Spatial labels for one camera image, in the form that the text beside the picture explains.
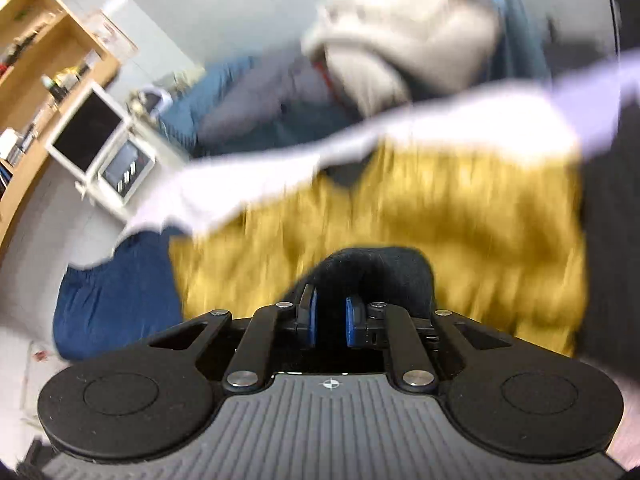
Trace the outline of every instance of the black cloth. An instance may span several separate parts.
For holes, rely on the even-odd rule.
[[[603,55],[593,41],[568,41],[545,45],[546,63],[553,77],[591,66]]]
[[[640,467],[635,467],[631,471],[624,473],[620,480],[640,480]]]
[[[0,480],[17,480],[18,476],[11,471],[4,463],[0,462]]]
[[[582,167],[589,301],[578,354],[640,378],[640,108],[624,108],[610,152]]]
[[[337,251],[300,279],[281,301],[295,303],[307,283],[318,292],[319,348],[345,346],[345,298],[385,301],[405,307],[412,317],[434,309],[433,273],[422,253],[410,248],[351,248]]]
[[[359,162],[348,162],[347,164],[337,164],[322,168],[320,173],[329,177],[336,186],[345,189],[353,189],[360,181],[362,174],[367,169],[367,165],[373,158],[373,152],[369,153]]]
[[[202,119],[195,155],[260,152],[314,142],[362,120],[300,44],[263,55]]]

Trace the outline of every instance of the blue cloth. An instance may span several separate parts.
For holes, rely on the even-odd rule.
[[[196,149],[196,131],[202,119],[226,96],[233,83],[254,65],[254,58],[242,56],[207,67],[207,73],[189,92],[163,114],[160,130],[188,153]]]
[[[500,15],[502,39],[490,61],[485,81],[507,78],[544,80],[551,76],[542,38],[531,24],[521,0],[492,0]]]
[[[168,255],[169,237],[140,232],[116,249],[113,258],[91,269],[69,267],[53,317],[53,338],[71,361],[122,348],[182,322]]]
[[[272,121],[278,121],[286,128],[289,109],[297,104],[321,108],[335,104],[335,96],[325,76],[302,54],[299,42],[286,44],[262,56],[260,62],[234,84],[222,102],[203,118],[198,128],[198,143],[215,150],[226,140],[242,137]],[[290,137],[295,140],[305,130],[315,130],[316,122],[309,118],[300,129],[294,121],[290,129]],[[269,138],[263,145],[264,150],[275,147]]]
[[[263,152],[314,142],[361,121],[358,111],[337,102],[291,103],[278,117],[258,124],[248,133],[196,149],[194,156]]]

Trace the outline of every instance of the yellow blanket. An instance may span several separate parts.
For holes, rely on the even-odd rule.
[[[173,238],[170,256],[186,319],[248,317],[337,250],[414,247],[441,307],[570,354],[586,302],[578,203],[561,164],[384,146],[353,190],[320,175],[206,238]]]

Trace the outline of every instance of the wooden shelf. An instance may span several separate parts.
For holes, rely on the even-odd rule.
[[[7,0],[0,7],[0,48],[33,28],[43,12],[65,12],[59,0]]]
[[[61,103],[59,112],[41,130],[15,168],[0,160],[0,164],[13,174],[0,199],[0,257],[6,251],[15,224],[50,161],[44,146],[61,114],[66,112],[74,97],[90,80],[105,86],[120,67],[118,60],[82,26],[61,0],[7,0],[0,7],[0,48],[30,30],[34,20],[43,12],[56,12],[57,15],[0,78],[0,132],[9,127],[20,132],[31,123],[49,97],[40,81],[43,74],[53,77],[65,68],[77,66],[91,50],[100,56],[100,61]]]
[[[9,164],[4,158],[0,158],[0,164],[4,166],[4,168],[9,171],[11,174],[14,174],[15,168]]]

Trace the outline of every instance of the electronic device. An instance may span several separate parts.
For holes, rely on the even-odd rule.
[[[120,137],[98,170],[100,188],[126,204],[154,166],[154,156],[132,134]]]
[[[51,480],[614,479],[603,373],[432,303],[431,319],[312,285],[212,310],[42,390]],[[323,325],[323,309],[344,324]]]
[[[126,135],[131,117],[94,81],[89,82],[58,121],[46,149],[86,184],[104,157]]]

